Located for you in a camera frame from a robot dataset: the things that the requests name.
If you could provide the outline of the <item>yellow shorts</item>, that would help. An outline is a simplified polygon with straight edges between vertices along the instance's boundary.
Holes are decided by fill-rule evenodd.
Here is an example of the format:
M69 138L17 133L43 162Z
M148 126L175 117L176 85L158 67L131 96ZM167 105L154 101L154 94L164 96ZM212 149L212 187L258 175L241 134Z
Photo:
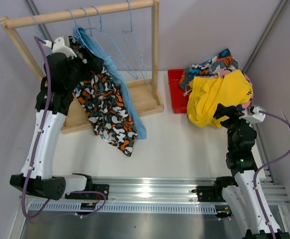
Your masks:
M220 119L213 118L220 103L221 82L219 74L213 77L194 77L190 81L187 116L194 125L221 128L220 122L228 119L226 116Z

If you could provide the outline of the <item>camouflage orange black shorts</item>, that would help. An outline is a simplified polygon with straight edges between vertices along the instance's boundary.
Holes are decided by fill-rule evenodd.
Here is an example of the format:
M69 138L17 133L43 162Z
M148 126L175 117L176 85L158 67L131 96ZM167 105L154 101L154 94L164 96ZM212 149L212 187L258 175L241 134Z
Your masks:
M89 51L73 36L69 36L70 48L78 53ZM87 72L75 89L75 96L84 109L95 135L131 156L138 132L123 102L122 92L105 67L100 74Z

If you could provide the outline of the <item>blue hanger of pink shorts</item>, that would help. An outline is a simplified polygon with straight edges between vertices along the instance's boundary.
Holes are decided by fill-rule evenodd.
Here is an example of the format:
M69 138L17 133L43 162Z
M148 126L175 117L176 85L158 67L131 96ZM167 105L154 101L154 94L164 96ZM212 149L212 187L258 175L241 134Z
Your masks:
M135 62L135 64L137 65L138 69L140 70L140 73L143 77L143 79L145 80L146 83L149 83L149 78L148 78L148 75L147 75L147 70L146 70L146 67L144 65L144 62L143 62L143 57L142 57L142 54L141 54L141 51L140 51L140 48L138 46L138 41L137 41L137 38L136 38L136 35L134 33L134 30L133 30L133 20L132 20L132 9L131 9L131 3L129 0L127 0L127 3L128 3L128 6L129 6L129 15L130 15L130 30L122 30L122 35L123 35L123 39L128 47L128 49L130 50L131 52L131 55L133 57L133 60ZM137 48L137 52L138 52L138 55L139 55L139 59L141 61L141 66L143 68L143 70L141 70L141 67L137 61L137 58L135 57L135 51L132 49L131 46L129 46L129 43L127 42L126 40L126 35L130 33L133 37L133 40L134 40L134 43L135 43L135 46Z

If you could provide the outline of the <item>blue hanger of yellow shorts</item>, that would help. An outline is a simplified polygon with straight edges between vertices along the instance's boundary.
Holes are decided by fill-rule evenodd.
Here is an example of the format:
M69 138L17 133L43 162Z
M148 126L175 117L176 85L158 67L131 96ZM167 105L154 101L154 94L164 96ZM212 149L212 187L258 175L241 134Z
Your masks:
M131 75L134 79L137 80L137 79L138 79L138 75L135 73L134 69L133 69L133 68L129 65L129 63L126 61L125 57L123 56L121 50L119 49L119 47L118 47L118 45L116 44L116 42L114 41L114 39L106 33L105 28L103 27L103 24L102 24L102 16L101 16L101 13L100 13L99 9L98 9L96 6L94 6L94 5L91 5L91 7L93 7L93 8L96 10L96 12L97 12L97 14L98 14L98 16L99 16L99 25L100 25L99 32L102 32L102 33L103 33L107 38L109 38L109 39L112 41L112 43L113 43L114 46L116 47L116 49L117 49L119 55L121 56L121 58L122 58L122 60L123 60L123 62L124 62L124 64L125 64L126 67L124 67L122 64L120 64L120 63L119 63L115 58L113 58L113 61L115 61L115 62L116 62L120 67L122 67L122 68L123 68L123 69L124 69L124 70L129 74L129 75Z

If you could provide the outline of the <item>blue orange graphic shorts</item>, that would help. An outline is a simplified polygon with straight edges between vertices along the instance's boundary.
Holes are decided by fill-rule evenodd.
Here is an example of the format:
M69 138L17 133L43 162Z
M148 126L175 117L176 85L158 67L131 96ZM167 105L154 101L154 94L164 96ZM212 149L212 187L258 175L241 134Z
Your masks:
M218 75L220 70L227 69L238 69L238 62L228 48L222 50L210 60L185 68L179 81L179 87L185 90L194 77L212 77Z

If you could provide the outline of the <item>light blue wire hanger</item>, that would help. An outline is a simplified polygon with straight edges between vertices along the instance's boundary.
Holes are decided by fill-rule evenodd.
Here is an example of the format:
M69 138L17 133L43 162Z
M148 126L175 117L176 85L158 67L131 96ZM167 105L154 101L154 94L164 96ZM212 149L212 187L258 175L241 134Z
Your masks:
M37 20L36 20L36 18L35 18L34 15L32 15L32 19L33 19L33 21L35 22L35 24L36 24L36 26L37 26L37 28L38 28L38 30L39 30L39 32L40 32L40 35L41 35L42 39L43 39L43 40L46 40L47 38L46 38L46 36L45 36L45 34L44 34L44 32L43 32L43 29L42 29L42 27L38 24L38 22L37 22Z

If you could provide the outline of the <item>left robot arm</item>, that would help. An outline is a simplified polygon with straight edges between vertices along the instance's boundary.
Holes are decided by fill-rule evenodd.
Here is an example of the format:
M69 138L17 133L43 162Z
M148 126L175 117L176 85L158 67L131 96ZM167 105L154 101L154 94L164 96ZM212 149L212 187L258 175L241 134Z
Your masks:
M76 192L82 199L93 195L91 176L74 173L53 175L53 159L61 127L68 115L74 89L89 76L89 63L75 53L55 52L44 64L36 97L36 123L29 154L19 174L12 175L10 185L19 191L49 200L59 200Z

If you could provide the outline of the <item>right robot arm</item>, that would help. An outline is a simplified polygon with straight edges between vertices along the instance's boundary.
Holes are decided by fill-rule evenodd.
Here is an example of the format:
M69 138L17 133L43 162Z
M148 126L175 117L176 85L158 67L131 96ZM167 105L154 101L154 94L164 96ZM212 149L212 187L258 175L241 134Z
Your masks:
M252 148L255 146L257 132L252 124L261 123L268 112L259 106L252 106L244 113L235 106L218 104L214 119L221 121L227 129L228 152L226 165L230 177L218 177L213 188L213 196L225 201L245 239L289 239L290 234L283 232L274 218L258 179L263 167L258 167Z

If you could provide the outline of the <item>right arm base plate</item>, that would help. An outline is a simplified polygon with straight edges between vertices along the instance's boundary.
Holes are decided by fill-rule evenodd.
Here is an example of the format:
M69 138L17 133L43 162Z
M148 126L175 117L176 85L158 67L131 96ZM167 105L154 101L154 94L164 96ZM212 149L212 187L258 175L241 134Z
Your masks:
M197 186L191 192L197 195L199 202L225 202L222 197L222 188L216 186Z

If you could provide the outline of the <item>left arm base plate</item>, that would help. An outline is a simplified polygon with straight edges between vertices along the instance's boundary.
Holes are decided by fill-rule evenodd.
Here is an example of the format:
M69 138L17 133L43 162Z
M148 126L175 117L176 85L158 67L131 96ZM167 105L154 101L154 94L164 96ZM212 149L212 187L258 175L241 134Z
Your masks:
M65 199L73 200L107 200L109 195L109 184L93 184L91 188L86 188L82 192L72 192L65 195Z

